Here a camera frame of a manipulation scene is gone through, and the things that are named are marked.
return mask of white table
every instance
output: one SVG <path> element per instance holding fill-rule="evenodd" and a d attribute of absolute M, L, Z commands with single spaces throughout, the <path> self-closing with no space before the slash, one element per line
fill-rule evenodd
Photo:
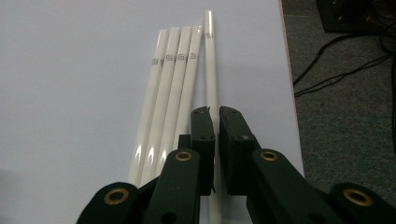
<path fill-rule="evenodd" d="M 97 190 L 126 180 L 158 31 L 203 24 L 206 9 L 219 104 L 303 173 L 277 1 L 5 0 L 0 223 L 74 223 Z M 202 50 L 194 108 L 205 105 Z M 224 223 L 251 222 L 244 199 L 227 198 L 223 210 Z"/>

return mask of gray carpet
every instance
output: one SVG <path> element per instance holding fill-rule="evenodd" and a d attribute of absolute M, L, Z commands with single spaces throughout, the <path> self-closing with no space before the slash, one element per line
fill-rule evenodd
<path fill-rule="evenodd" d="M 323 31 L 315 0 L 283 0 L 293 78 L 319 48 L 339 34 Z M 385 53 L 379 37 L 345 40 L 327 49 L 295 87 L 353 70 Z M 388 59 L 319 92 L 296 98 L 307 181 L 329 192 L 353 182 L 396 206 L 396 156 L 391 140 L 391 86 Z"/>

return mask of white tube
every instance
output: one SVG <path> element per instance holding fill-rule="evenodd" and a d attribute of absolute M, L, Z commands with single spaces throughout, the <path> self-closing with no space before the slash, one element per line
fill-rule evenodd
<path fill-rule="evenodd" d="M 222 223 L 221 209 L 221 179 L 219 160 L 219 106 L 216 78 L 216 57 L 213 12 L 205 12 L 205 70 L 206 70 L 206 103 L 210 107 L 210 117 L 213 121 L 213 128 L 216 136 L 215 144 L 215 177 L 213 185 L 216 193 L 209 196 L 209 223 Z"/>
<path fill-rule="evenodd" d="M 165 123 L 163 125 L 163 137 L 161 139 L 160 154 L 157 161 L 155 176 L 161 174 L 166 156 L 173 150 L 173 140 L 177 123 L 178 108 L 180 106 L 181 91 L 183 89 L 186 62 L 189 57 L 191 41 L 191 28 L 186 26 L 181 30 L 178 44 L 175 72 L 172 79 L 171 92 L 169 94 L 168 107 L 166 108 Z"/>
<path fill-rule="evenodd" d="M 163 58 L 165 56 L 166 44 L 168 42 L 168 31 L 161 30 L 158 36 L 157 48 L 152 58 L 151 68 L 148 76 L 146 95 L 140 113 L 139 125 L 134 139 L 134 152 L 131 158 L 131 166 L 127 181 L 137 187 L 140 184 L 140 176 L 143 170 L 143 161 L 146 155 L 147 143 L 149 140 L 149 130 L 151 127 L 152 115 L 157 98 L 158 86 L 163 70 Z"/>
<path fill-rule="evenodd" d="M 195 79 L 198 66 L 198 56 L 201 47 L 202 26 L 195 25 L 192 28 L 189 59 L 187 60 L 186 75 L 184 76 L 183 91 L 180 99 L 180 107 L 177 113 L 177 125 L 173 141 L 173 149 L 177 148 L 178 136 L 189 133 L 190 112 L 192 96 L 194 94 Z"/>
<path fill-rule="evenodd" d="M 163 123 L 165 121 L 166 107 L 168 105 L 169 92 L 171 90 L 179 39 L 179 29 L 177 27 L 172 27 L 163 62 L 163 72 L 161 73 L 160 87 L 158 89 L 157 100 L 152 117 L 148 147 L 144 158 L 143 173 L 139 187 L 147 184 L 155 176 L 155 167 L 157 165 L 161 137 L 163 135 Z"/>

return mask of screw hole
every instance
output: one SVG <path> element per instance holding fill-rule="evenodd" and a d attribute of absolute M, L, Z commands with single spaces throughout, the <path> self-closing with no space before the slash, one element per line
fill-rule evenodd
<path fill-rule="evenodd" d="M 190 152 L 181 151 L 176 154 L 176 159 L 178 161 L 189 161 L 189 160 L 191 160 L 191 158 L 192 158 L 192 155 Z"/>
<path fill-rule="evenodd" d="M 277 160 L 277 155 L 274 152 L 271 152 L 271 151 L 264 151 L 260 155 L 266 161 L 276 161 Z"/>
<path fill-rule="evenodd" d="M 176 214 L 173 212 L 168 212 L 163 214 L 161 217 L 161 222 L 164 224 L 172 224 L 176 222 Z"/>
<path fill-rule="evenodd" d="M 371 206 L 373 204 L 370 196 L 358 189 L 344 189 L 344 196 L 350 202 L 360 206 Z"/>
<path fill-rule="evenodd" d="M 310 214 L 308 214 L 308 217 L 314 223 L 318 223 L 318 224 L 326 223 L 326 219 L 323 217 L 323 215 L 321 215 L 319 213 L 310 213 Z"/>
<path fill-rule="evenodd" d="M 125 202 L 128 198 L 129 192 L 124 188 L 117 188 L 109 191 L 105 195 L 105 203 L 110 205 L 116 205 Z"/>

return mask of black cable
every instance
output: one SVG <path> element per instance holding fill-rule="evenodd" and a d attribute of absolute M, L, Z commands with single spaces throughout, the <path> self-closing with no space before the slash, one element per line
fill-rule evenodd
<path fill-rule="evenodd" d="M 358 73 L 361 70 L 364 70 L 364 69 L 367 69 L 367 68 L 370 68 L 370 67 L 374 67 L 376 65 L 381 64 L 389 56 L 390 56 L 389 54 L 383 55 L 383 56 L 381 56 L 379 58 L 376 58 L 376 59 L 374 59 L 374 60 L 372 60 L 372 61 L 370 61 L 368 63 L 365 63 L 364 65 L 359 66 L 358 68 L 356 68 L 356 69 L 354 69 L 354 70 L 352 70 L 350 72 L 346 72 L 346 73 L 343 73 L 341 75 L 337 75 L 337 76 L 334 76 L 334 77 L 329 77 L 329 78 L 327 78 L 327 79 L 325 79 L 323 81 L 320 81 L 319 83 L 317 83 L 317 84 L 315 84 L 315 85 L 313 85 L 313 86 L 311 86 L 309 88 L 306 88 L 306 89 L 304 89 L 302 91 L 297 91 L 296 93 L 294 93 L 294 97 L 299 97 L 299 96 L 302 96 L 302 95 L 305 95 L 305 94 L 308 94 L 308 93 L 311 93 L 311 92 L 320 91 L 320 90 L 322 90 L 322 89 L 324 89 L 326 87 L 334 85 L 335 83 L 341 81 L 344 77 L 351 76 L 353 74 Z"/>
<path fill-rule="evenodd" d="M 386 37 L 389 39 L 393 39 L 394 43 L 396 43 L 396 36 L 392 35 L 393 32 L 390 32 L 389 29 L 394 29 L 393 26 L 396 25 L 396 22 L 391 23 L 389 26 L 387 26 L 384 30 L 384 32 L 381 33 L 381 36 L 379 37 L 379 44 L 382 48 L 387 53 L 396 53 L 396 46 L 393 46 L 395 49 L 391 49 L 387 46 L 387 43 L 385 43 Z"/>
<path fill-rule="evenodd" d="M 394 12 L 394 9 L 396 8 L 396 1 L 394 3 L 392 3 L 391 1 L 387 1 L 387 6 L 390 14 L 396 17 L 396 13 Z"/>
<path fill-rule="evenodd" d="M 391 3 L 389 1 L 376 1 L 373 2 L 372 7 L 373 7 L 373 12 L 376 14 L 376 16 L 380 19 L 386 20 L 386 21 L 393 21 L 395 20 L 395 13 L 392 12 L 391 9 Z M 389 17 L 390 15 L 384 15 L 383 13 L 389 13 L 393 17 Z"/>
<path fill-rule="evenodd" d="M 314 61 L 312 61 L 311 64 L 308 65 L 308 67 L 306 67 L 305 71 L 303 71 L 294 81 L 293 81 L 293 86 L 295 86 L 303 77 L 305 77 L 305 75 L 311 70 L 311 68 L 315 65 L 315 63 L 317 63 L 318 59 L 320 58 L 320 56 L 323 54 L 324 50 L 326 48 L 328 48 L 329 46 L 338 43 L 342 40 L 345 39 L 350 39 L 350 38 L 356 38 L 356 37 L 360 37 L 360 36 L 364 36 L 362 34 L 353 34 L 353 35 L 341 35 L 336 37 L 335 39 L 333 39 L 332 41 L 330 41 L 329 43 L 325 44 L 324 46 L 322 46 L 320 48 L 320 50 L 317 53 L 317 56 L 315 57 Z"/>
<path fill-rule="evenodd" d="M 392 85 L 392 140 L 393 150 L 396 154 L 396 54 L 393 55 L 390 80 Z"/>

